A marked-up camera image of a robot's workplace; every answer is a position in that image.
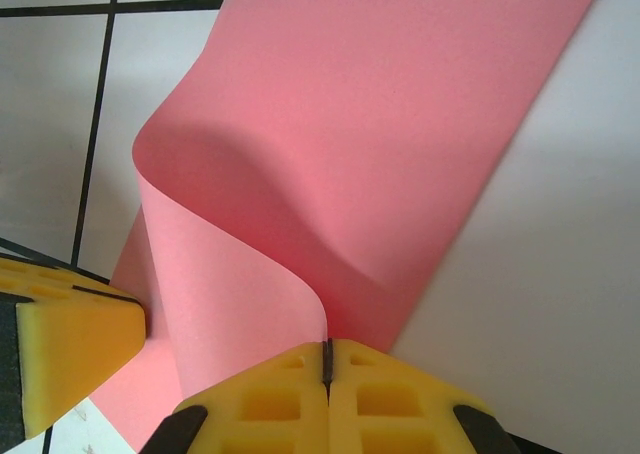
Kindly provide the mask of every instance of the paper sheet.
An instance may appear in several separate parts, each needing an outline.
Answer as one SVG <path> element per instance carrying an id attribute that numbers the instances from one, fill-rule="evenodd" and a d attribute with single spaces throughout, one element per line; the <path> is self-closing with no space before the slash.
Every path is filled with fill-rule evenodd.
<path id="1" fill-rule="evenodd" d="M 94 395 L 131 445 L 327 324 L 390 348 L 589 2 L 225 0 L 134 146 L 153 332 Z"/>

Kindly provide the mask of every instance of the tile floor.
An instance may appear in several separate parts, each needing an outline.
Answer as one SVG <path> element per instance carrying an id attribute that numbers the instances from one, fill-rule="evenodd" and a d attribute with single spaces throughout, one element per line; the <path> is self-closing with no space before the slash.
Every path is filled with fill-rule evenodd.
<path id="1" fill-rule="evenodd" d="M 108 2 L 0 0 L 0 247 L 107 278 L 139 203 L 133 139 L 217 14 L 116 15 L 102 86 L 105 9 L 19 9 Z M 640 0 L 596 0 L 395 348 L 563 452 L 640 442 L 638 59 Z M 43 444 L 11 454 L 131 452 L 89 401 Z"/>

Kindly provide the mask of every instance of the pink paper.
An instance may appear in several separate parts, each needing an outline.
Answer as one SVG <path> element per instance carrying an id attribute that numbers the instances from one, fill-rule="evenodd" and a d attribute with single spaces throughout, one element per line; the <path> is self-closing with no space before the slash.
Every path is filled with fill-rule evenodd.
<path id="1" fill-rule="evenodd" d="M 134 146 L 168 336 L 94 397 L 132 446 L 161 365 L 188 395 L 324 311 L 390 348 L 589 2 L 225 0 Z"/>

